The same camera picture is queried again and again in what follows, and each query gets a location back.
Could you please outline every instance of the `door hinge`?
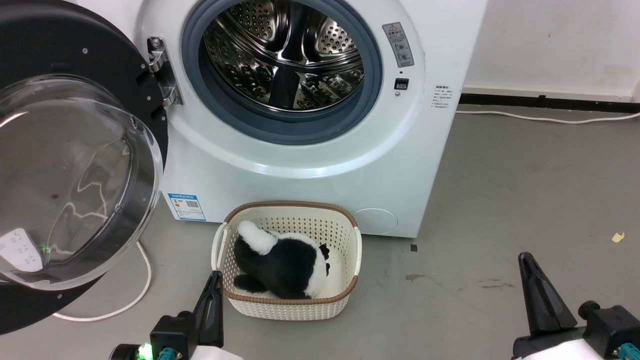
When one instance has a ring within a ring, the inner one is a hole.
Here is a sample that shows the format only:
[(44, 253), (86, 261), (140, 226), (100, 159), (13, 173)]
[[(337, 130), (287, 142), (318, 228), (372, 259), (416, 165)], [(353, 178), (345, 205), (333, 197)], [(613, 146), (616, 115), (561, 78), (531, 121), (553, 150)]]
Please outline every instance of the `door hinge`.
[(182, 100), (178, 83), (175, 80), (171, 59), (164, 39), (161, 37), (149, 37), (147, 39), (147, 50), (150, 57), (147, 68), (155, 75), (160, 84), (163, 106), (166, 108), (174, 104), (183, 105), (184, 101)]

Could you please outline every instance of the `black and white plush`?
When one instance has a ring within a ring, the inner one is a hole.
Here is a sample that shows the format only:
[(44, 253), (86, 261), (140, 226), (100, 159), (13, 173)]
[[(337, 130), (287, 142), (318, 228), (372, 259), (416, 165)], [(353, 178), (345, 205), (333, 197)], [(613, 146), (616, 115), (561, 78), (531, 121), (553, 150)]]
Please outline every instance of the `black and white plush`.
[(271, 291), (282, 299), (317, 297), (329, 275), (329, 249), (300, 233), (279, 234), (259, 229), (251, 221), (238, 225), (234, 255), (246, 274), (236, 287), (251, 293)]

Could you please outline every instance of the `label sticker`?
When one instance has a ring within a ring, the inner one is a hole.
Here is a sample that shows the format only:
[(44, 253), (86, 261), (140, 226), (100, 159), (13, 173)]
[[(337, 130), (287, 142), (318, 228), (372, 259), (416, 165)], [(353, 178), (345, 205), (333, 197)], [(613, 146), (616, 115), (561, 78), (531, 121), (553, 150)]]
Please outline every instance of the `label sticker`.
[(446, 85), (436, 85), (433, 89), (433, 99), (431, 107), (438, 109), (448, 109), (453, 98), (453, 90)]
[(406, 39), (402, 24), (400, 22), (392, 22), (391, 24), (382, 25), (382, 30), (387, 34), (387, 39), (391, 43), (398, 67), (413, 66), (413, 54), (409, 46), (409, 40)]
[(207, 221), (196, 195), (168, 193), (167, 196), (180, 220)]
[(27, 232), (18, 228), (0, 237), (0, 256), (24, 272), (42, 270), (42, 258)]

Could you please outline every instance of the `power cord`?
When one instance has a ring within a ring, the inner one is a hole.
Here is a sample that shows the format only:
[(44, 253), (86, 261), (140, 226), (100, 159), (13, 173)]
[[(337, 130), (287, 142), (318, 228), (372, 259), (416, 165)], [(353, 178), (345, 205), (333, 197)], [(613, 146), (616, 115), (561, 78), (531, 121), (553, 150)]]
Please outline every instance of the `power cord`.
[(145, 264), (147, 265), (147, 283), (145, 284), (145, 287), (142, 289), (142, 292), (140, 293), (140, 295), (138, 295), (138, 297), (135, 298), (135, 300), (133, 300), (129, 305), (113, 311), (112, 313), (108, 313), (106, 315), (102, 315), (102, 316), (94, 316), (93, 318), (76, 318), (73, 316), (67, 316), (67, 315), (63, 315), (60, 313), (55, 313), (53, 314), (53, 316), (55, 316), (56, 318), (61, 318), (63, 320), (69, 320), (69, 321), (73, 321), (73, 322), (96, 322), (99, 320), (104, 320), (107, 318), (111, 318), (112, 316), (116, 316), (118, 314), (122, 314), (125, 311), (129, 310), (130, 308), (132, 308), (134, 305), (136, 305), (144, 296), (145, 294), (147, 294), (147, 291), (149, 290), (149, 286), (151, 285), (151, 264), (149, 263), (149, 258), (147, 257), (147, 253), (145, 252), (145, 249), (142, 247), (142, 243), (140, 243), (140, 241), (136, 242), (136, 245), (138, 246), (138, 249), (140, 250), (140, 255), (142, 255), (142, 258), (145, 260)]
[(548, 118), (548, 117), (528, 117), (528, 116), (516, 115), (516, 114), (512, 114), (512, 113), (505, 113), (505, 112), (502, 112), (502, 111), (490, 111), (490, 110), (487, 110), (487, 111), (456, 111), (456, 114), (471, 114), (471, 115), (492, 114), (492, 115), (509, 116), (509, 117), (514, 117), (514, 118), (517, 118), (517, 119), (524, 119), (524, 120), (548, 121), (548, 122), (557, 122), (557, 123), (560, 123), (560, 124), (570, 124), (570, 125), (588, 124), (590, 122), (598, 122), (598, 121), (627, 120), (627, 119), (632, 119), (634, 117), (640, 117), (640, 113), (636, 113), (636, 114), (631, 114), (631, 115), (622, 116), (622, 117), (599, 117), (599, 118), (595, 118), (595, 119), (570, 121), (570, 120), (551, 119), (551, 118)]

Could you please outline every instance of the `woven basket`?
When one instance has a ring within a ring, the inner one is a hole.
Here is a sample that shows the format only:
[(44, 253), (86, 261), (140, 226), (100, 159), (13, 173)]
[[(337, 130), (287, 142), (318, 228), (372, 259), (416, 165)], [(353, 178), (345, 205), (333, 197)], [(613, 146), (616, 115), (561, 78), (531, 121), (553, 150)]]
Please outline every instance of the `woven basket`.
[[(285, 300), (266, 293), (256, 296), (234, 286), (242, 272), (233, 248), (237, 225), (255, 222), (264, 230), (304, 233), (318, 244), (327, 244), (331, 265), (326, 286), (316, 299)], [(355, 219), (346, 210), (315, 202), (270, 201), (242, 205), (220, 225), (211, 249), (211, 266), (223, 274), (223, 294), (242, 314), (274, 320), (322, 320), (338, 315), (358, 282), (362, 238)]]

